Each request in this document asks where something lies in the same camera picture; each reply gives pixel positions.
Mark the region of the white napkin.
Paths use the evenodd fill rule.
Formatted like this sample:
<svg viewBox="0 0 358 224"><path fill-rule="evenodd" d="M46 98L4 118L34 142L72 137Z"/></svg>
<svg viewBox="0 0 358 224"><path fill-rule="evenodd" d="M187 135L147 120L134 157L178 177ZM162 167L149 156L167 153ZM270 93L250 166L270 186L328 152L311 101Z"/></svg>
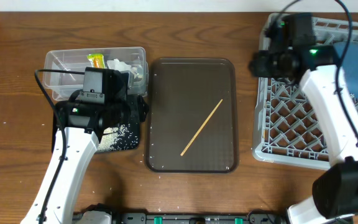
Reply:
<svg viewBox="0 0 358 224"><path fill-rule="evenodd" d="M116 58L113 60L108 60L107 66L109 69L117 70L119 72L128 72L128 71L131 71L131 69L132 69L132 67L130 65L128 65L127 63L122 62Z"/></svg>

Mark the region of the green orange snack wrapper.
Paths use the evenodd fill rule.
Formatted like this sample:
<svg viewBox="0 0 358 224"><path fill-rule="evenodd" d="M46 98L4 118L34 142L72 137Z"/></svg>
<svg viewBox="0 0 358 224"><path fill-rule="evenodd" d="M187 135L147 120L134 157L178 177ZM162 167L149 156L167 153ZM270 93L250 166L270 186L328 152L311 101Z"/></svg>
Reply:
<svg viewBox="0 0 358 224"><path fill-rule="evenodd" d="M103 54L89 54L87 55L87 59L94 68L106 68Z"/></svg>

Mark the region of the wooden chopstick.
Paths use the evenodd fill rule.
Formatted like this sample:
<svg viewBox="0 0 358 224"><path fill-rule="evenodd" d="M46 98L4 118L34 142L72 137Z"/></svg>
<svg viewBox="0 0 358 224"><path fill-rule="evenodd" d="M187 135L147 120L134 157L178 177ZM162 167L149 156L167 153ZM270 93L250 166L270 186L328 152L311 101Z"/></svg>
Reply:
<svg viewBox="0 0 358 224"><path fill-rule="evenodd" d="M207 118L203 121L202 125L198 128L197 132L195 132L195 134L193 135L193 137L190 139L190 141L188 142L188 144L185 146L184 150L182 150L182 152L180 153L180 156L183 157L185 155L185 153L187 152L187 150L190 148L190 146L193 144L193 142L195 141L195 139L198 137L198 135L200 134L200 132L202 132L202 130L204 129L204 127L206 126L206 124L209 122L209 120L211 119L211 117L215 114L216 110L220 107L221 103L223 102L223 99L220 99L220 101L217 103L217 105L213 108L213 110L210 112L210 114L207 116Z"/></svg>

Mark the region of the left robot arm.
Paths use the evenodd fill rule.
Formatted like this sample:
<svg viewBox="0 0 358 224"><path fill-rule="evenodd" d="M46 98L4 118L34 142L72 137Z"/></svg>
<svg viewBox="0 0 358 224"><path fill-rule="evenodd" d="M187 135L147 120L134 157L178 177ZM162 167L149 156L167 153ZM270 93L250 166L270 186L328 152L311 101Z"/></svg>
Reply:
<svg viewBox="0 0 358 224"><path fill-rule="evenodd" d="M23 223L120 223L121 215L103 204L75 213L91 158L96 153L135 149L149 107L130 95L131 71L87 67L83 86L69 99L50 103L55 137L50 164Z"/></svg>

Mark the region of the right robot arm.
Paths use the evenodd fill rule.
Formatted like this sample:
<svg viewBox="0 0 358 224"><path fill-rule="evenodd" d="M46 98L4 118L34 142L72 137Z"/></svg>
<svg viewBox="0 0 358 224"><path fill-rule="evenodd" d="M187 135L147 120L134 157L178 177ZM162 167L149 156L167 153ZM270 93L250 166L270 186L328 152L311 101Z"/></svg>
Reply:
<svg viewBox="0 0 358 224"><path fill-rule="evenodd" d="M271 14L249 70L259 79L252 152L323 170L288 223L358 215L358 37L351 21Z"/></svg>

